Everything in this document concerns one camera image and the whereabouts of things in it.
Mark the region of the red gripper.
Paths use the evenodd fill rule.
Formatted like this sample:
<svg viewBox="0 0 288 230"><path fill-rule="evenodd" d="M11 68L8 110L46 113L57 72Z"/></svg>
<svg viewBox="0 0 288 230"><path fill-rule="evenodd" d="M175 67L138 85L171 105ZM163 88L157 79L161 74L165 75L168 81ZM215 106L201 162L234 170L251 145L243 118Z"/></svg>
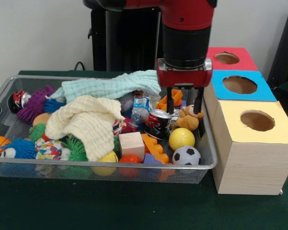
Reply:
<svg viewBox="0 0 288 230"><path fill-rule="evenodd" d="M174 100L172 98L172 87L175 86L193 86L197 90L197 96L194 99L193 112L198 114L202 108L203 87L208 86L212 78L212 70L161 70L157 69L159 85L167 87L167 112L174 113Z"/></svg>

